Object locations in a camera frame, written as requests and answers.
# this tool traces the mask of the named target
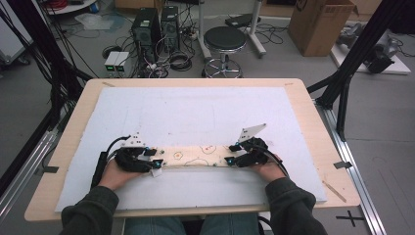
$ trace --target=cardboard box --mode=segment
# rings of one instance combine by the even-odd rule
[[[163,0],[115,0],[115,7],[121,10],[131,10],[140,8],[157,8],[159,13],[164,5]]]
[[[357,8],[357,14],[375,13],[376,9],[381,4],[382,0],[350,0]]]
[[[328,56],[354,7],[349,0],[298,0],[288,32],[302,55]]]

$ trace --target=computer tower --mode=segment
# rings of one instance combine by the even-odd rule
[[[164,52],[180,50],[178,7],[164,6],[161,12],[161,30],[164,38]]]
[[[156,8],[140,8],[131,27],[138,53],[155,63],[161,52],[161,28]]]

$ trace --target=white paper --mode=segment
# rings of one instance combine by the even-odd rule
[[[266,123],[256,137],[284,161],[299,187],[326,195],[284,88],[104,88],[69,166],[56,207],[88,193],[100,152],[118,137],[140,132],[147,146],[233,145],[241,129]],[[249,168],[165,169],[130,181],[116,193],[118,210],[266,204],[266,183]]]

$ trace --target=white device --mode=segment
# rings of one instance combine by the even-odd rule
[[[117,76],[124,77],[126,75],[126,69],[128,68],[128,52],[119,52],[118,57],[115,61],[115,70],[117,71]]]
[[[125,77],[129,68],[129,52],[111,52],[105,68],[109,77]]]
[[[119,52],[111,52],[105,61],[105,68],[109,77],[115,77],[115,62],[118,58]]]

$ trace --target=jeans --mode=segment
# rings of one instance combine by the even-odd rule
[[[185,235],[179,217],[143,217],[125,220],[124,235]],[[257,235],[257,213],[228,213],[208,215],[201,235]]]

